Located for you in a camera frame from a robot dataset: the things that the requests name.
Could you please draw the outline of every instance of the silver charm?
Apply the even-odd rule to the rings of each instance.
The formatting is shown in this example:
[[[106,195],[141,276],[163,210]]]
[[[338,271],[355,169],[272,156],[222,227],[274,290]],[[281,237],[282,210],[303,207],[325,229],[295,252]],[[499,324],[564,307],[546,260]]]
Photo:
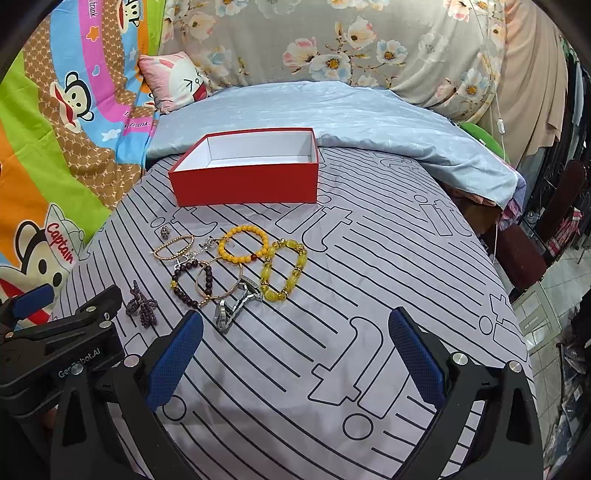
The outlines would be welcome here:
[[[168,237],[170,236],[170,228],[168,228],[168,225],[164,225],[160,229],[160,236],[162,237],[162,240],[168,240]]]
[[[245,290],[245,292],[242,298],[236,302],[234,308],[228,306],[225,299],[220,300],[216,306],[216,329],[220,333],[226,333],[229,330],[232,322],[248,301],[262,301],[262,293],[258,285],[249,278],[242,277],[238,283],[238,288]]]
[[[205,252],[209,252],[215,244],[219,243],[219,241],[219,238],[214,238],[210,235],[209,238],[204,241],[204,243],[199,244],[199,250],[197,250],[196,252],[191,250],[190,252],[187,252],[178,257],[177,262],[174,264],[174,269],[178,269],[182,263],[197,260],[198,255],[204,254]]]

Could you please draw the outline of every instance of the beige curtain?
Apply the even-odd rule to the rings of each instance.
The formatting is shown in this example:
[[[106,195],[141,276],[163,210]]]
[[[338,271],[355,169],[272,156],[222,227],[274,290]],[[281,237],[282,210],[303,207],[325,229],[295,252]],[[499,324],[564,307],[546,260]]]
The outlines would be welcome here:
[[[560,32],[531,0],[507,0],[507,38],[498,97],[507,159],[521,159],[560,139],[567,67]],[[499,143],[496,101],[479,125]]]

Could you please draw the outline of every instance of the bracelet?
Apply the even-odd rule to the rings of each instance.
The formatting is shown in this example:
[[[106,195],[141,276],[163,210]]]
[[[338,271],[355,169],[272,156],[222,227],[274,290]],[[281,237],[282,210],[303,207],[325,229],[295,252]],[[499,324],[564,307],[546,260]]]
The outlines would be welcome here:
[[[288,247],[298,254],[295,268],[291,275],[285,281],[285,287],[281,291],[276,292],[269,286],[269,278],[271,278],[271,270],[273,268],[273,257],[275,253],[283,247]],[[296,287],[297,281],[300,278],[306,262],[308,261],[308,252],[304,244],[299,244],[296,240],[280,239],[278,242],[273,242],[270,249],[267,251],[265,257],[265,264],[261,271],[261,292],[269,301],[285,300],[291,291]]]
[[[262,240],[262,248],[258,252],[256,252],[255,254],[245,255],[244,257],[235,257],[234,255],[230,255],[226,251],[226,241],[231,239],[238,232],[252,232],[252,233],[260,236],[261,240]],[[217,248],[217,251],[218,251],[220,257],[222,257],[224,260],[226,260],[228,262],[232,262],[232,263],[243,264],[243,263],[248,263],[248,262],[254,261],[257,258],[262,258],[264,255],[267,254],[268,248],[269,248],[269,239],[267,237],[267,234],[265,233],[265,231],[262,228],[259,228],[255,225],[242,225],[242,226],[235,226],[235,227],[231,228],[230,231],[228,233],[226,233],[226,235],[223,236],[223,238],[219,242],[219,246]]]
[[[240,273],[238,274],[238,280],[236,281],[236,283],[228,290],[226,291],[226,293],[223,293],[222,295],[218,295],[216,297],[212,297],[212,287],[213,287],[213,275],[211,275],[211,271],[212,271],[212,267],[211,264],[213,262],[217,262],[218,260],[221,260],[222,257],[216,257],[213,260],[210,260],[209,262],[204,262],[204,265],[201,267],[201,270],[199,270],[199,273],[197,274],[197,278],[195,278],[195,286],[197,287],[197,291],[199,292],[199,294],[202,297],[205,297],[206,299],[209,300],[217,300],[217,299],[223,299],[225,297],[229,297],[232,293],[234,293],[236,291],[236,289],[238,288],[238,285],[240,284],[240,279],[242,278],[242,264],[240,264]],[[201,275],[201,273],[203,272],[203,270],[205,270],[205,291],[202,292],[199,289],[199,286],[197,285],[197,282],[199,282],[199,276]],[[207,282],[207,274],[209,272],[210,275],[210,282]]]
[[[189,244],[186,247],[182,247],[181,250],[179,250],[178,252],[176,252],[175,254],[173,254],[172,257],[162,257],[160,255],[158,255],[158,252],[160,252],[162,249],[169,247],[170,245],[172,245],[175,242],[178,242],[179,240],[188,240],[190,239]],[[195,236],[194,235],[182,235],[182,236],[177,236],[175,238],[173,238],[172,240],[166,242],[165,244],[160,245],[156,250],[154,250],[152,253],[154,254],[154,256],[158,259],[158,260],[174,260],[177,257],[180,257],[181,255],[184,255],[187,251],[191,250],[191,247],[193,246],[193,242],[195,241]]]
[[[238,281],[234,284],[234,286],[232,286],[232,288],[230,288],[230,290],[226,291],[225,293],[218,295],[218,296],[212,296],[212,287],[213,287],[213,274],[212,274],[212,268],[211,268],[211,263],[217,261],[217,260],[221,260],[221,257],[216,257],[213,260],[210,260],[209,262],[205,262],[203,260],[191,260],[188,262],[185,262],[183,264],[181,264],[179,266],[179,268],[177,268],[176,270],[174,270],[173,275],[171,276],[171,280],[170,280],[170,288],[173,289],[173,293],[180,298],[180,300],[185,303],[186,305],[188,305],[189,307],[192,307],[194,309],[199,308],[204,306],[209,300],[217,300],[217,299],[223,299],[229,295],[231,295],[237,288],[238,285],[240,283],[240,279],[242,278],[242,264],[240,265],[240,273],[238,275]],[[181,286],[178,283],[178,279],[180,278],[180,276],[186,272],[189,271],[193,268],[197,268],[197,267],[201,267],[201,270],[199,271],[197,278],[195,279],[195,287],[197,288],[197,291],[199,292],[199,294],[204,297],[204,299],[202,301],[197,301],[197,300],[193,300],[191,297],[189,297],[189,295],[181,288]],[[205,286],[205,295],[200,291],[199,289],[199,276],[201,275],[201,273],[203,272],[203,270],[205,270],[205,281],[206,281],[206,286]]]

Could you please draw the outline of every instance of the purple bead cluster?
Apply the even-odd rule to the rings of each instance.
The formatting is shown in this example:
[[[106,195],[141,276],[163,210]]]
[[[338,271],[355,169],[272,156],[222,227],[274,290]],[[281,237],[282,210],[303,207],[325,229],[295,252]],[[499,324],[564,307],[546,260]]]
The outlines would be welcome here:
[[[137,280],[134,280],[134,287],[129,292],[134,298],[125,306],[125,313],[131,317],[132,315],[137,315],[139,311],[139,319],[144,328],[149,328],[150,325],[158,325],[158,320],[156,320],[153,312],[158,306],[158,302],[154,299],[148,300],[140,292]]]

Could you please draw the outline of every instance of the gray striped bedsheet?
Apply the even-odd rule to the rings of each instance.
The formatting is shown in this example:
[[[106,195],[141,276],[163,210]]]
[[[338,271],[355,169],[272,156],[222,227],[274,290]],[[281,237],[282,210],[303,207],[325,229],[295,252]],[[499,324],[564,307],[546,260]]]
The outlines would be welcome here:
[[[272,239],[306,245],[308,264],[287,301],[249,303],[227,335],[213,327],[214,305],[203,308],[203,341],[175,396],[157,412],[204,479],[392,477],[434,415],[388,336],[388,315],[398,306],[450,351],[485,365],[522,362],[534,388],[525,343],[495,270],[419,163],[351,148],[322,148],[321,154],[316,205],[179,208],[167,177],[178,157],[163,158],[93,238],[88,259],[74,269],[54,310],[55,317],[68,315],[113,283],[129,301],[137,280],[158,301],[158,326],[144,329],[124,310],[115,321],[127,354],[142,354],[187,310],[170,290],[174,262],[151,254],[161,244],[162,225],[171,236],[197,235],[199,243],[252,223]],[[243,234],[231,249],[255,251],[258,245]],[[277,255],[275,288],[294,263],[289,250]],[[256,280],[260,269],[248,264],[244,274]],[[214,290],[221,290],[236,280],[237,268],[214,264],[213,273]],[[180,282],[198,298],[194,276]],[[442,475],[459,468],[482,407],[473,406]],[[129,432],[117,423],[135,467],[145,472]]]

